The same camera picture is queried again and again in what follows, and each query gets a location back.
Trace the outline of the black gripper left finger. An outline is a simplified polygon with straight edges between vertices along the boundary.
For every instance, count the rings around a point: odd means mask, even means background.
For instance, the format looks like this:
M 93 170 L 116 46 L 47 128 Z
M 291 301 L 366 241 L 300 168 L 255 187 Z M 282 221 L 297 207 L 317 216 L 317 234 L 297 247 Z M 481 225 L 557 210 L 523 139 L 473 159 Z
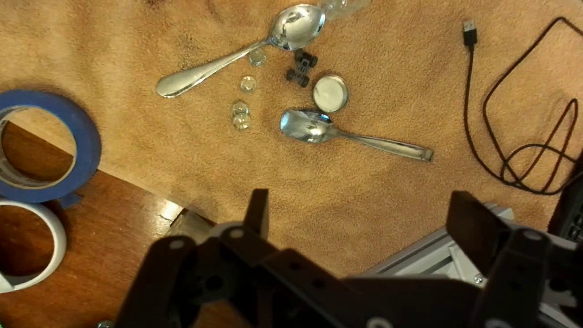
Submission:
M 246 209 L 246 216 L 244 216 L 244 229 L 266 239 L 268 221 L 269 221 L 269 192 L 253 190 Z

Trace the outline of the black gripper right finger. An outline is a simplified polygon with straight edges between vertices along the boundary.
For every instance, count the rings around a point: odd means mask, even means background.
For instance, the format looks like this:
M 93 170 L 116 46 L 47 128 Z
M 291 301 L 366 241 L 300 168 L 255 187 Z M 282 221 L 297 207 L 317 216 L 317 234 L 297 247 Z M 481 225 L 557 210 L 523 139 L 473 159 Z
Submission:
M 446 232 L 490 285 L 510 243 L 512 229 L 470 192 L 453 192 Z

